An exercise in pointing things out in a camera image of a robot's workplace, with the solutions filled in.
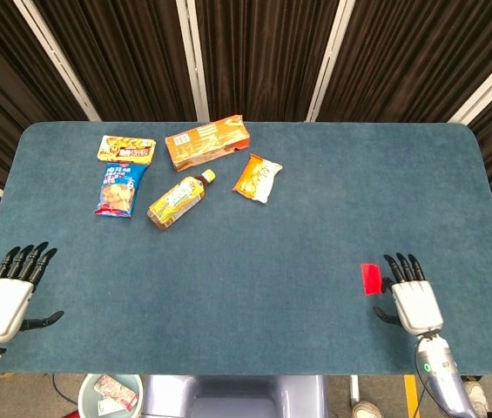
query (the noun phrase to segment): trash bin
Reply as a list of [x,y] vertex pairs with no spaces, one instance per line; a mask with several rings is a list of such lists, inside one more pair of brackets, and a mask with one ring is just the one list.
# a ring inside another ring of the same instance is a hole
[[[88,374],[79,389],[78,410],[81,418],[98,418],[98,401],[102,395],[95,391],[94,386],[101,374]],[[143,404],[143,383],[138,374],[109,374],[112,379],[138,394],[138,403],[131,411],[118,411],[105,415],[104,418],[137,418]]]

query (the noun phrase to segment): yellow bottle cap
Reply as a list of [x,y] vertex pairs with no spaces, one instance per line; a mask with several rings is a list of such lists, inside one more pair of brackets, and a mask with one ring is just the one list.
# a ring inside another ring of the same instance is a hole
[[214,171],[211,169],[205,170],[201,176],[203,176],[203,179],[207,180],[207,183],[211,183],[215,177]]

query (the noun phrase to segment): cable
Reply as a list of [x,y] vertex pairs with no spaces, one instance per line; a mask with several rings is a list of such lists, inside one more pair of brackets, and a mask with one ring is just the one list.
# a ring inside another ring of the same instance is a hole
[[416,410],[414,411],[414,415],[412,415],[412,418],[416,418],[416,416],[418,415],[418,411],[420,411],[420,406],[422,405],[423,395],[425,395],[425,394],[426,394],[426,389],[422,389],[421,394],[420,394],[420,399],[418,400],[418,403],[416,404]]
[[66,401],[68,401],[69,403],[72,403],[75,406],[78,405],[77,402],[68,398],[65,394],[60,392],[60,389],[57,388],[57,386],[56,386],[56,374],[55,373],[52,374],[52,386],[54,387],[54,390],[56,390],[56,393],[59,394],[60,396],[62,396]]
[[434,394],[431,393],[431,390],[429,390],[428,388],[428,385],[426,384],[425,381],[423,381],[423,379],[421,378],[421,374],[420,374],[420,369],[418,368],[418,348],[420,348],[420,344],[421,342],[423,341],[423,339],[426,338],[426,337],[421,337],[419,340],[418,340],[418,343],[416,344],[416,348],[414,349],[414,365],[416,367],[416,373],[418,374],[418,377],[420,378],[420,382],[421,384],[423,385],[423,388],[425,389],[426,392],[428,392],[429,396],[431,396],[431,399],[434,400],[434,402],[437,404],[437,406],[439,408],[441,408],[441,410],[449,417],[449,418],[455,418],[454,416],[452,416],[448,411],[447,409],[445,409],[445,407],[443,407],[441,405],[441,403],[439,403],[439,401],[437,401],[437,399],[435,399],[435,396]]

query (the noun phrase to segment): floor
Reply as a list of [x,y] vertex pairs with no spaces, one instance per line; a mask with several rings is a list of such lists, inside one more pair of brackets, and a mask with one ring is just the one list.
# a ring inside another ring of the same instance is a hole
[[[72,400],[84,374],[58,374],[58,388]],[[492,376],[484,376],[482,385],[492,410]],[[361,398],[379,406],[390,418],[410,418],[407,413],[403,376],[361,376]],[[327,378],[329,418],[350,417],[349,378],[337,376]],[[60,398],[54,391],[49,374],[13,374],[0,377],[0,418],[60,418],[76,407]],[[433,401],[426,397],[421,405],[421,418],[440,418],[442,415]]]

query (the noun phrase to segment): blue felt surface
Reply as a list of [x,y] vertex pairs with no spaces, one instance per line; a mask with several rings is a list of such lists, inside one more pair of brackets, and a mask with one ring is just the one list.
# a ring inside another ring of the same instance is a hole
[[[439,300],[465,374],[492,373],[492,198],[462,125],[247,123],[252,145],[175,172],[164,137],[198,124],[37,124],[0,206],[0,259],[58,248],[10,371],[150,374],[412,373],[414,338],[380,322],[360,263],[411,252]],[[103,134],[155,138],[131,220],[93,214]],[[268,203],[231,192],[250,152],[281,163]],[[206,198],[160,232],[148,205],[185,175],[217,173]]]

